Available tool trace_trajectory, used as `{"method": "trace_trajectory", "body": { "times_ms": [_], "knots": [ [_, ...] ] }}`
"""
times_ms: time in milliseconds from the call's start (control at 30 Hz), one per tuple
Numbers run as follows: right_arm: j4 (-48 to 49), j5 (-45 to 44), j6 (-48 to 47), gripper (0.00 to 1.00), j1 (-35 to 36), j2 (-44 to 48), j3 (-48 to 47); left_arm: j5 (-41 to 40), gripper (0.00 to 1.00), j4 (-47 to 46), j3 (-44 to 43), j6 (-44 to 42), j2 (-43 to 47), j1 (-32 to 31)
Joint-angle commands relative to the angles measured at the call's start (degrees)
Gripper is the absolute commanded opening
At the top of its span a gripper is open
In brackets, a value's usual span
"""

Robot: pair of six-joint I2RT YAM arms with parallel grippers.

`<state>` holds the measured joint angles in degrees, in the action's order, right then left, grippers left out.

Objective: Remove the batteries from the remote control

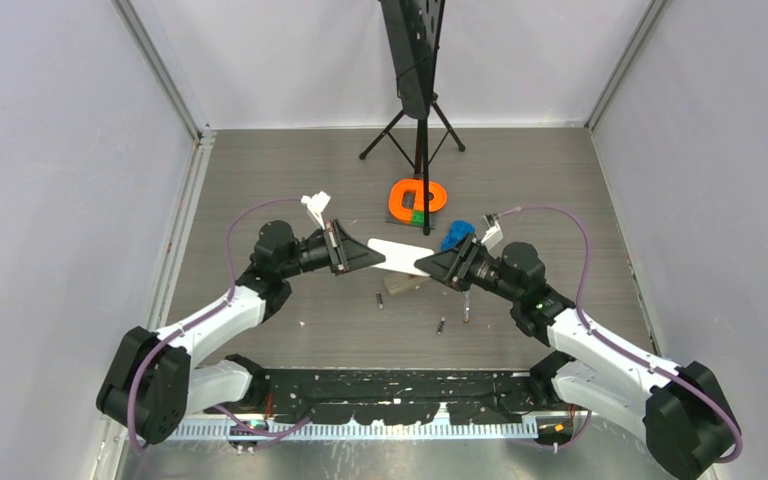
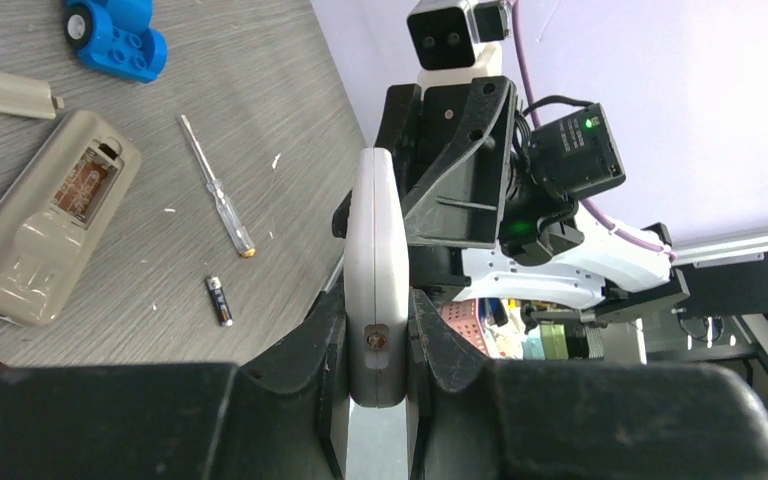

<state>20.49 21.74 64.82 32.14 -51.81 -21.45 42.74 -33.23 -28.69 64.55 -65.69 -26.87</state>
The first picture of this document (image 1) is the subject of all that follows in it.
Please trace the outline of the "clear handle screwdriver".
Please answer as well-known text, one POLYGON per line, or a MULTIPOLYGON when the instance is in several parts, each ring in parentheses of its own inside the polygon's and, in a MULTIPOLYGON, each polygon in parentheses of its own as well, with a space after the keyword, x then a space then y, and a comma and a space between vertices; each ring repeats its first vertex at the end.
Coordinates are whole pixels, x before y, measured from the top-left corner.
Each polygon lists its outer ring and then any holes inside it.
POLYGON ((468 324, 471 319, 471 292, 465 291, 463 297, 463 323, 468 324))

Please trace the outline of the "white air conditioner remote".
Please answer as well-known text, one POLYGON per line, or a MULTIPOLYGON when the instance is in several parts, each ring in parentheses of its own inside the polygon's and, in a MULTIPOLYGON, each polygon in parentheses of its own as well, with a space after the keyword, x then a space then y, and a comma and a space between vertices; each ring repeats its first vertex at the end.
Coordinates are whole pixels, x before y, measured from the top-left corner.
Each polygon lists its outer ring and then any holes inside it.
POLYGON ((371 238, 366 246, 380 253, 385 260, 374 268, 413 276, 428 277, 429 274, 415 266, 415 262, 435 254, 430 248, 419 247, 383 239, 371 238))

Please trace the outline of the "beige remote control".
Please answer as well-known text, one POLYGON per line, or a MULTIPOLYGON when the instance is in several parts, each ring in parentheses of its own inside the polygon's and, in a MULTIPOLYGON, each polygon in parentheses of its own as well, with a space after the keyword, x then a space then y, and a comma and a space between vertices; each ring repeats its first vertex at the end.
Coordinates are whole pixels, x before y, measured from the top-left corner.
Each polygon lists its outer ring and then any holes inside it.
POLYGON ((428 280, 429 277, 427 276, 394 272, 384 277, 383 286, 389 295, 396 296, 410 290, 415 290, 428 280))

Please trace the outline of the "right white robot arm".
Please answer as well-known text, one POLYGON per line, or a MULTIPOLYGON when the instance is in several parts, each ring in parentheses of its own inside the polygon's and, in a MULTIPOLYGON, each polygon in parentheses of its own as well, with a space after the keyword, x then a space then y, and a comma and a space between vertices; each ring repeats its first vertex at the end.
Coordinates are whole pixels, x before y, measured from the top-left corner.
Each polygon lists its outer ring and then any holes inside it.
POLYGON ((611 421, 677 479, 741 453, 740 428, 709 368, 650 354, 599 325, 549 285, 532 245, 513 242, 495 257, 468 237, 414 265, 454 290, 478 287, 510 301, 516 327, 552 350, 529 371, 540 408, 573 404, 611 421))

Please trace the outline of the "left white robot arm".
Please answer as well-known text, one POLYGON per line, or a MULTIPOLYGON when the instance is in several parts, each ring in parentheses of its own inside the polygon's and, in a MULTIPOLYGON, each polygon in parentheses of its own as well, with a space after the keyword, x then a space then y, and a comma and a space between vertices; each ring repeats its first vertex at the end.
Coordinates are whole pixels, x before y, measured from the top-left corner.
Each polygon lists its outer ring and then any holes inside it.
POLYGON ((250 264, 229 291, 172 325, 134 327, 122 338, 96 397, 96 408, 135 439, 156 445, 192 413, 231 403, 244 414, 267 398, 256 366, 202 361, 233 337, 274 316, 292 293, 290 278, 327 268, 335 275, 384 263, 384 254, 351 237, 337 220, 299 239, 289 223, 263 225, 250 264))

